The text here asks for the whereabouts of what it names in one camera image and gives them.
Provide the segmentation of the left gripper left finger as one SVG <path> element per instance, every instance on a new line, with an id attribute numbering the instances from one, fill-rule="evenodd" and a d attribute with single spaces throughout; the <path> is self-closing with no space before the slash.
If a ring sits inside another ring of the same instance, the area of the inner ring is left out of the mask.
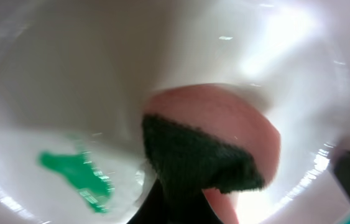
<path id="1" fill-rule="evenodd" d="M 171 204 L 164 197 L 162 184 L 156 180 L 144 203 L 127 224 L 221 224 L 206 197 L 194 197 Z"/>

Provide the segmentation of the red and green sponge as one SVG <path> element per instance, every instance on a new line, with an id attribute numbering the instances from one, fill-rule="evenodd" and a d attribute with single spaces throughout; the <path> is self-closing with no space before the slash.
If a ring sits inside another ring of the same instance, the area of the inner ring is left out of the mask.
<path id="1" fill-rule="evenodd" d="M 202 192 L 221 223 L 237 223 L 233 192 L 271 183 L 280 133 L 257 109 L 214 84 L 152 95 L 142 116 L 145 155 L 168 203 Z"/>

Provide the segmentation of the white plate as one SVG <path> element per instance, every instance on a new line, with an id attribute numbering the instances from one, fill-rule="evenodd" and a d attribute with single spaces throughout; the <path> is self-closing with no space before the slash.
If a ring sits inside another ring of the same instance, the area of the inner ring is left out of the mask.
<path id="1" fill-rule="evenodd" d="M 350 137 L 350 1 L 0 1 L 0 223 L 126 223 L 153 184 L 154 91 L 221 83 L 282 137 L 241 223 L 335 223 Z"/>

